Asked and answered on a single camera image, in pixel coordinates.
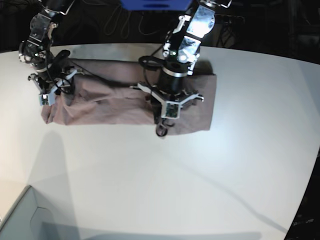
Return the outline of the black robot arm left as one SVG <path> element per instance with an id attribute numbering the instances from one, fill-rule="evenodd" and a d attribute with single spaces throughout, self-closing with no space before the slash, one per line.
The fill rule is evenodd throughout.
<path id="1" fill-rule="evenodd" d="M 184 81 L 193 74 L 202 39 L 215 26 L 216 8 L 227 9 L 231 4 L 230 0 L 198 0 L 178 17 L 176 27 L 167 33 L 158 48 L 162 59 L 154 53 L 139 58 L 144 82 L 137 83 L 133 89 L 149 94 L 157 136 L 168 134 L 184 105 L 204 100 L 197 90 L 185 88 Z"/>

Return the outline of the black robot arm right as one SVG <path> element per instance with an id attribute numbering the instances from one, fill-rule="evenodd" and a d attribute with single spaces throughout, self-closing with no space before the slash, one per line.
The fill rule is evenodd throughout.
<path id="1" fill-rule="evenodd" d="M 29 37 L 19 45 L 19 60 L 35 71 L 28 80 L 35 83 L 41 94 L 74 92 L 73 77 L 69 76 L 73 68 L 65 66 L 71 52 L 51 52 L 56 29 L 73 4 L 73 0 L 41 0 L 41 10 L 30 22 Z"/>

